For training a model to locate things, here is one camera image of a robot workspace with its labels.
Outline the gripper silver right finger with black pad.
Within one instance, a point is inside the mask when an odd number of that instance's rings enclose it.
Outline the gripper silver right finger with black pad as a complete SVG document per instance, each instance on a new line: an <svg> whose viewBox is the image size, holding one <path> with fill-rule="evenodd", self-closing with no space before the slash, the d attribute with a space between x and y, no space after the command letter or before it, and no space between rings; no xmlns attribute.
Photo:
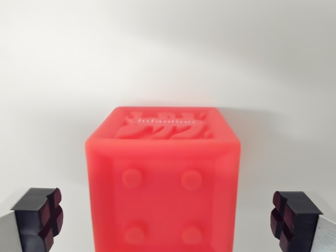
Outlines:
<svg viewBox="0 0 336 252"><path fill-rule="evenodd" d="M270 228L285 252L335 251L335 208L312 191L276 191Z"/></svg>

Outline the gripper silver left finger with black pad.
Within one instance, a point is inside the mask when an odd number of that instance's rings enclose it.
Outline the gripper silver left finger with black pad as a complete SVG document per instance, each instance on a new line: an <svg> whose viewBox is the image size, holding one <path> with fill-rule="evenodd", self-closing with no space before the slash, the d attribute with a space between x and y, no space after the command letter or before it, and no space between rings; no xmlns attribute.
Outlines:
<svg viewBox="0 0 336 252"><path fill-rule="evenodd" d="M1 251L50 251L64 221L59 188L19 190L1 203Z"/></svg>

